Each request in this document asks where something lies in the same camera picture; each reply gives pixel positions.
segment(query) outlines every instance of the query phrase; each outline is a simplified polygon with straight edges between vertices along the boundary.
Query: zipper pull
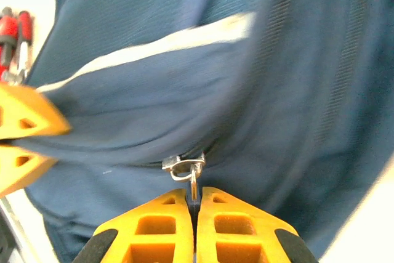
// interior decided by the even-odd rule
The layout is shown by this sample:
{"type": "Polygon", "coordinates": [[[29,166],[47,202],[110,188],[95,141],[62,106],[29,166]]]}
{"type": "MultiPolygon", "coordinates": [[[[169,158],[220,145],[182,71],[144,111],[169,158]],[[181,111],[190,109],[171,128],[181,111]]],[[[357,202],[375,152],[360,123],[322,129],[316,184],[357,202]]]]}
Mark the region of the zipper pull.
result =
{"type": "Polygon", "coordinates": [[[191,199],[197,200],[197,179],[205,166],[205,154],[195,159],[182,159],[180,155],[171,156],[163,160],[161,168],[170,173],[172,179],[177,182],[190,181],[191,199]]]}

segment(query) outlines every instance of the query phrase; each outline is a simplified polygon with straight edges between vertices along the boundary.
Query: metal zipper tab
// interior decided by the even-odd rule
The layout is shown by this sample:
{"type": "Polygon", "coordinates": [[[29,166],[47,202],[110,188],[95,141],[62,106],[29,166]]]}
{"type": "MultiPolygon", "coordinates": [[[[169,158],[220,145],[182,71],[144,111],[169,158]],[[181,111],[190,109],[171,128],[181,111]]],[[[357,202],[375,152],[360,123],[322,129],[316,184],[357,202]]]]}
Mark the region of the metal zipper tab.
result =
{"type": "Polygon", "coordinates": [[[163,160],[161,168],[170,173],[172,179],[177,182],[189,182],[191,199],[198,198],[198,183],[203,167],[205,166],[205,154],[194,159],[182,159],[180,155],[171,156],[163,160]]]}

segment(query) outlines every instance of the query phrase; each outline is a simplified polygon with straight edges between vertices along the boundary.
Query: screwdriver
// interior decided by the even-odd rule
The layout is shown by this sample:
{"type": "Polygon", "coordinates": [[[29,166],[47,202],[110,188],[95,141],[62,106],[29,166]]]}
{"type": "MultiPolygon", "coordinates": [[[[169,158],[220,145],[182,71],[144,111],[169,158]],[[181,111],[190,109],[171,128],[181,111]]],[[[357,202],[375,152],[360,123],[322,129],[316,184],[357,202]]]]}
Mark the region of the screwdriver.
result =
{"type": "Polygon", "coordinates": [[[14,49],[17,47],[18,21],[12,16],[10,7],[3,8],[0,18],[0,46],[2,52],[0,64],[9,67],[14,49]]]}
{"type": "Polygon", "coordinates": [[[33,35],[33,27],[32,27],[32,22],[29,12],[25,10],[21,11],[18,16],[18,22],[19,22],[18,43],[20,44],[20,49],[19,49],[17,73],[18,76],[21,76],[22,79],[25,79],[28,69],[28,65],[27,65],[28,47],[31,45],[31,40],[33,35]]]}

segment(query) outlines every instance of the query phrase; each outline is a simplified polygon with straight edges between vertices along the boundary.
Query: blue fabric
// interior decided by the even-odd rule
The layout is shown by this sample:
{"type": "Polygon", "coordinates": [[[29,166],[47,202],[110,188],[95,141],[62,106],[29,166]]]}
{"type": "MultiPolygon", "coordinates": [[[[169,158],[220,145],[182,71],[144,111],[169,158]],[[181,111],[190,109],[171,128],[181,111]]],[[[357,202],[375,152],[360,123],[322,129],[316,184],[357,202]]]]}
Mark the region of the blue fabric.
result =
{"type": "MultiPolygon", "coordinates": [[[[100,55],[164,37],[184,1],[63,0],[29,84],[59,81],[100,55]]],[[[354,0],[291,1],[268,61],[271,0],[210,0],[202,25],[256,10],[250,38],[154,55],[47,93],[73,132],[14,142],[60,159],[27,191],[52,237],[62,238],[58,252],[75,256],[102,222],[184,186],[156,162],[193,148],[231,111],[239,117],[218,136],[201,186],[283,218],[322,255],[394,149],[394,1],[359,1],[367,17],[352,83],[319,146],[314,136],[349,54],[354,0]],[[263,74],[241,104],[237,94],[253,81],[252,64],[263,74]]]]}

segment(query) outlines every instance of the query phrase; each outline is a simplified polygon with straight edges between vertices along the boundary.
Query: white stripe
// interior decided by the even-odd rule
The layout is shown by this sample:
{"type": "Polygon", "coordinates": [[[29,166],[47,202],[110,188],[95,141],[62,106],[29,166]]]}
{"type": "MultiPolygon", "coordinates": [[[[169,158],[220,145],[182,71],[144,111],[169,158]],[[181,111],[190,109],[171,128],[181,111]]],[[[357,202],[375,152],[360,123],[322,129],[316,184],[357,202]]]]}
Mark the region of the white stripe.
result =
{"type": "Polygon", "coordinates": [[[220,42],[237,42],[249,35],[255,13],[236,14],[215,23],[172,33],[148,44],[131,46],[103,55],[89,62],[70,78],[38,88],[39,92],[52,91],[64,86],[78,76],[97,70],[115,67],[164,52],[190,49],[220,42]]]}

